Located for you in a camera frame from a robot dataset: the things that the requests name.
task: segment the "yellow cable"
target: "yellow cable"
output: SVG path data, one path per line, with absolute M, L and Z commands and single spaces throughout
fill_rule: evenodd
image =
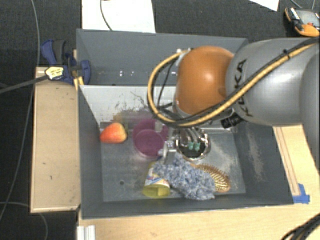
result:
M 287 60 L 289 60 L 289 58 L 294 57 L 300 53 L 302 53 L 304 50 L 308 49 L 309 47 L 313 46 L 314 44 L 309 44 L 306 45 L 304 47 L 301 47 L 299 49 L 296 49 L 292 52 L 290 52 L 288 54 L 288 56 L 284 56 L 282 58 L 280 58 L 279 60 L 275 61 L 274 63 L 272 63 L 271 65 L 267 66 L 263 71 L 261 71 L 259 74 L 257 74 L 253 79 L 251 79 L 243 88 L 241 88 L 234 96 L 232 96 L 228 101 L 226 101 L 223 105 L 221 105 L 220 107 L 218 107 L 216 110 L 212 111 L 211 113 L 198 118 L 196 120 L 190 121 L 190 122 L 186 122 L 186 123 L 181 123 L 179 124 L 179 126 L 181 127 L 191 127 L 197 124 L 201 124 L 204 123 L 205 121 L 219 115 L 221 112 L 223 112 L 224 110 L 226 110 L 227 108 L 229 108 L 233 103 L 235 103 L 239 98 L 241 98 L 241 96 L 243 96 L 247 91 L 249 91 L 257 82 L 259 82 L 265 75 L 269 74 L 271 71 L 273 71 L 274 69 L 276 69 L 277 67 L 279 67 L 280 65 L 282 65 L 283 63 L 285 63 Z M 170 119 L 166 116 L 164 116 L 163 114 L 160 113 L 160 111 L 157 109 L 153 99 L 152 99 L 152 85 L 153 85 L 153 81 L 154 78 L 156 76 L 156 74 L 158 73 L 158 71 L 167 63 L 169 63 L 170 61 L 174 60 L 175 58 L 177 58 L 178 56 L 180 56 L 181 54 L 186 53 L 188 50 L 183 50 L 181 52 L 177 52 L 176 54 L 166 58 L 164 61 L 162 61 L 160 64 L 158 64 L 154 70 L 152 71 L 149 81 L 148 81 L 148 86 L 147 86 L 147 99 L 149 102 L 149 106 L 150 109 L 153 111 L 153 113 L 155 113 L 155 115 L 162 119 L 165 122 L 168 123 L 176 123 L 176 120 Z

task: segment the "orange device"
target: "orange device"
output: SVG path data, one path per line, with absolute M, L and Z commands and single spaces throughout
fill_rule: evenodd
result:
M 284 14 L 293 29 L 301 36 L 319 36 L 319 14 L 311 9 L 285 8 Z

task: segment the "blue crocheted cloth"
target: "blue crocheted cloth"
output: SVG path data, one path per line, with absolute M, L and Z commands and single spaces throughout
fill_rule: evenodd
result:
M 166 179 L 187 199 L 214 199 L 215 181 L 209 173 L 193 168 L 179 153 L 174 155 L 172 164 L 155 163 L 153 172 Z

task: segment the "blue tape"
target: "blue tape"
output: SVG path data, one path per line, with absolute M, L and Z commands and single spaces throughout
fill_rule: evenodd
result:
M 293 202 L 294 202 L 295 204 L 309 204 L 309 202 L 310 202 L 310 195 L 309 195 L 309 194 L 306 194 L 304 185 L 298 183 L 298 186 L 299 186 L 301 195 L 294 195 L 294 196 L 292 196 Z

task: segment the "wooden table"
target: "wooden table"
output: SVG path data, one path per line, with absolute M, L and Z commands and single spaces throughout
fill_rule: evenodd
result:
M 36 75 L 43 75 L 43 71 L 38 68 Z M 80 204 L 76 97 L 76 89 L 62 82 L 36 84 L 32 213 L 76 210 Z M 303 184 L 310 195 L 309 204 L 90 220 L 82 220 L 79 214 L 78 224 L 95 225 L 97 240 L 279 240 L 320 212 L 320 182 L 301 125 L 278 127 L 274 132 L 291 191 L 299 191 L 297 182 Z M 320 229 L 308 239 L 320 239 Z

